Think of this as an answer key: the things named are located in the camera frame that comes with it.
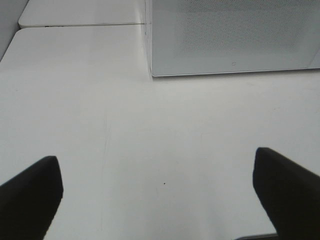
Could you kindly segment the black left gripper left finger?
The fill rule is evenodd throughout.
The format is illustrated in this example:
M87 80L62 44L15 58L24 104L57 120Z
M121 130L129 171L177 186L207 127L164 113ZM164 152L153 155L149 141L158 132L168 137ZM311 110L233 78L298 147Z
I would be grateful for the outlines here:
M63 198L56 156L46 156L0 186L0 238L44 239Z

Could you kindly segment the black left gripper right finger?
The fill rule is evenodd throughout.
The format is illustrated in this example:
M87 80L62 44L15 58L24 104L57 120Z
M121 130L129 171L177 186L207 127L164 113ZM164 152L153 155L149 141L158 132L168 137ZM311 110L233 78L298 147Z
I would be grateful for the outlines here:
M253 188L281 240L320 238L320 177L268 147L255 153Z

